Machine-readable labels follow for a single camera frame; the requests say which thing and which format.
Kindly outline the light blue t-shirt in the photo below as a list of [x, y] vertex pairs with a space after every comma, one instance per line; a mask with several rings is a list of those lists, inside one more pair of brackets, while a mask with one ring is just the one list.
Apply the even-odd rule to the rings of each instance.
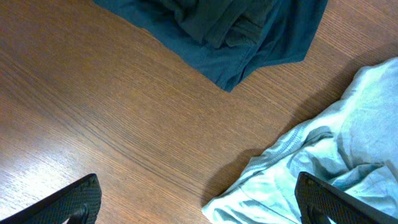
[[342, 97], [253, 157], [203, 207], [212, 223], [299, 223], [301, 172], [397, 216], [397, 59], [363, 67]]

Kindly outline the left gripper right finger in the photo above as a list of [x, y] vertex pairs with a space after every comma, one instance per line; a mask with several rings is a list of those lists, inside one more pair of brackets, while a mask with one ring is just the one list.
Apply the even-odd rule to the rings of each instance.
[[308, 172], [300, 172], [295, 198], [304, 224], [397, 224], [385, 214]]

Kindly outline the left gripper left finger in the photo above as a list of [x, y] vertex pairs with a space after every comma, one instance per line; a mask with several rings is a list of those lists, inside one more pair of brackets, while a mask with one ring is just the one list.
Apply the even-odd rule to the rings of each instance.
[[1, 220], [10, 224], [95, 224], [102, 191], [96, 174], [88, 174], [41, 201]]

